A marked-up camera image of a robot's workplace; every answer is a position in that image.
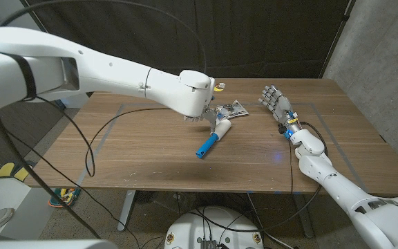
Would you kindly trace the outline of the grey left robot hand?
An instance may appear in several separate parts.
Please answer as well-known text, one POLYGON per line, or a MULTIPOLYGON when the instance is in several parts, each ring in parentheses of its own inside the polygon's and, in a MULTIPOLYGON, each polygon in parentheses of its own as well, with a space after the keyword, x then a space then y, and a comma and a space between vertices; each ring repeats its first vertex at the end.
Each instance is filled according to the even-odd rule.
POLYGON ((184 121, 189 121, 189 122, 199 122, 202 120, 209 121, 210 133, 214 133, 216 131, 216 127, 220 124, 220 121, 218 119, 217 110, 212 109, 210 107, 205 107, 202 110, 202 113, 200 116, 196 116, 196 117, 185 116, 184 117, 184 121))

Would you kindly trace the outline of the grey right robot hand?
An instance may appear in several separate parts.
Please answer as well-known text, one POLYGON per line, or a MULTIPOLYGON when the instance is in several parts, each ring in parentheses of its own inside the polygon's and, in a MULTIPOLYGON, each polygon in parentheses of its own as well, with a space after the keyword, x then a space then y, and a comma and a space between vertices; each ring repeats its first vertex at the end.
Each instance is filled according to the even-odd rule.
POLYGON ((290 137, 302 129, 290 101, 273 84, 265 86, 258 101, 272 113, 280 134, 290 137))

